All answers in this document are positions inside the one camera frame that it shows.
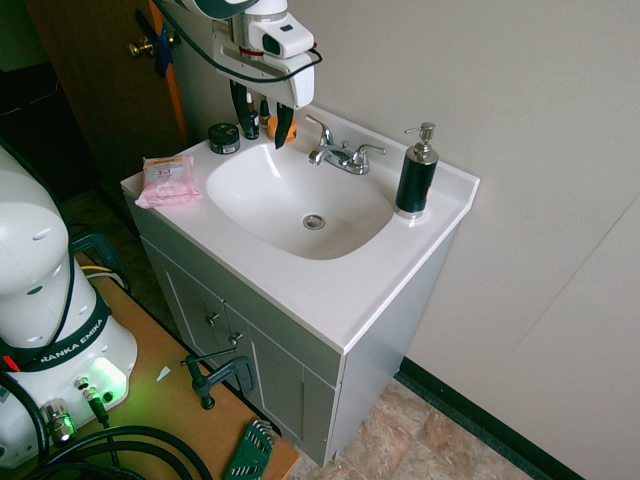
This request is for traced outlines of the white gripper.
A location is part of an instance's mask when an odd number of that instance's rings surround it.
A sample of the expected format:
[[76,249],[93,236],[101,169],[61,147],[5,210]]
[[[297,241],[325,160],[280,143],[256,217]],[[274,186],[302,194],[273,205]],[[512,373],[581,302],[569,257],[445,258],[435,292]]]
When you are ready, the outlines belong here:
[[313,46],[312,33],[299,23],[250,23],[237,41],[227,28],[213,31],[216,70],[230,79],[233,106],[245,137],[252,125],[248,87],[278,102],[275,148],[286,143],[294,110],[313,100]]

